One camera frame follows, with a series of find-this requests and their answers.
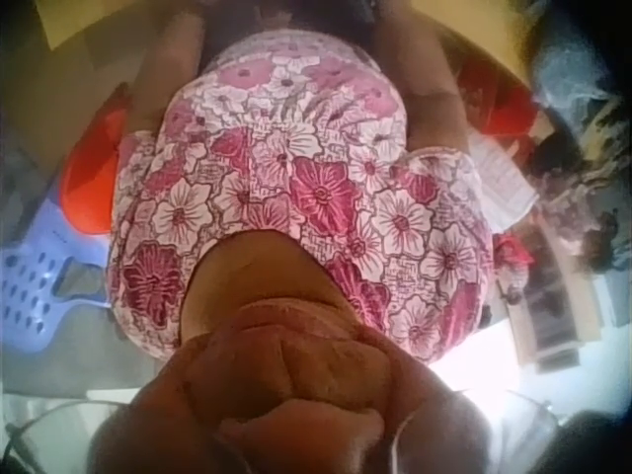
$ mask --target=blue plastic chair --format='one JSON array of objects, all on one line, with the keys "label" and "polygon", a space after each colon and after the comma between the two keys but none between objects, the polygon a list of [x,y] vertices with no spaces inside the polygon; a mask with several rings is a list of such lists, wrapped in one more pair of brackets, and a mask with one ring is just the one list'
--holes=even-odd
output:
[{"label": "blue plastic chair", "polygon": [[110,306],[104,289],[70,298],[54,294],[71,261],[104,269],[109,250],[107,235],[82,234],[70,225],[58,196],[55,182],[22,243],[0,249],[2,343],[24,353],[44,350],[72,308]]}]

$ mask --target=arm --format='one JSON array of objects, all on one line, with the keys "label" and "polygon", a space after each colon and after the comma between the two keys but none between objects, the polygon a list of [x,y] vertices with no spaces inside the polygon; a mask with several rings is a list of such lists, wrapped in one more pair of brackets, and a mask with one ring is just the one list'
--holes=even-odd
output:
[{"label": "arm", "polygon": [[195,0],[183,4],[140,67],[131,89],[127,133],[156,133],[174,95],[198,76],[205,9]]},{"label": "arm", "polygon": [[408,149],[448,146],[467,152],[465,108],[430,20],[408,0],[379,0],[375,54],[408,113]]}]

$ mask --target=paper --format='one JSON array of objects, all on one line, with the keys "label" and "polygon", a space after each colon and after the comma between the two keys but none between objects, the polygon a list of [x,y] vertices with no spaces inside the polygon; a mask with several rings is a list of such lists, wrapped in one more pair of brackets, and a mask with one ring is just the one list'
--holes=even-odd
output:
[{"label": "paper", "polygon": [[36,0],[48,47],[55,49],[135,0]]}]

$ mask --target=neck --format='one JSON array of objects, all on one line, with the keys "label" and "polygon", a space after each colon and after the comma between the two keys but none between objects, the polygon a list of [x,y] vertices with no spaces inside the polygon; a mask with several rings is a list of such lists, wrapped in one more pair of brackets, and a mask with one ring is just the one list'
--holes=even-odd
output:
[{"label": "neck", "polygon": [[181,319],[181,339],[212,332],[243,306],[294,298],[340,310],[356,321],[351,305],[327,272],[289,237],[273,231],[236,234],[198,262]]}]

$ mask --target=pink floral dress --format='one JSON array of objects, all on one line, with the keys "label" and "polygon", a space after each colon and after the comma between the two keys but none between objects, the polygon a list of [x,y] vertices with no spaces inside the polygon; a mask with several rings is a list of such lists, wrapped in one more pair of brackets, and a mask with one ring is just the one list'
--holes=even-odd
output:
[{"label": "pink floral dress", "polygon": [[400,96],[361,51],[295,31],[231,46],[176,95],[157,138],[120,145],[108,268],[118,321],[168,358],[204,254],[274,229],[365,324],[420,360],[442,356],[478,326],[491,234],[469,156],[405,145]]}]

